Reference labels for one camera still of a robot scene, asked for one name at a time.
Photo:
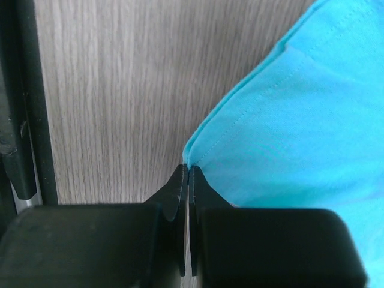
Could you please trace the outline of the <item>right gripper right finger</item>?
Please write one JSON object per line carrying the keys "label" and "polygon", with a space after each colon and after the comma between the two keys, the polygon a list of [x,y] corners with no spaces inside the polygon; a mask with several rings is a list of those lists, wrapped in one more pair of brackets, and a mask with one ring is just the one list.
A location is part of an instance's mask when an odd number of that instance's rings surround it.
{"label": "right gripper right finger", "polygon": [[326,209],[236,208],[193,166],[191,270],[199,287],[365,287],[345,223]]}

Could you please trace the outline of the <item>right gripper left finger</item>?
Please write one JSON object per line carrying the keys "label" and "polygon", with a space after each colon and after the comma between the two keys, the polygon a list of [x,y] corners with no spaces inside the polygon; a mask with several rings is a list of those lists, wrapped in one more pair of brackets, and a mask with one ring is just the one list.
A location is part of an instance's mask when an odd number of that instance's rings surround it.
{"label": "right gripper left finger", "polygon": [[143,203],[36,206],[1,239],[2,287],[179,287],[188,170]]}

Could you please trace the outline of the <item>turquoise t shirt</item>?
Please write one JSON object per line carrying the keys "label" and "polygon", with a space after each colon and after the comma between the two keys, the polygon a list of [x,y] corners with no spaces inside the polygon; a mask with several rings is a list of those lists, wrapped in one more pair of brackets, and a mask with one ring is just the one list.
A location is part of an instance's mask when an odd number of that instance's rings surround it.
{"label": "turquoise t shirt", "polygon": [[316,1],[183,151],[239,207],[335,211],[383,286],[383,2]]}

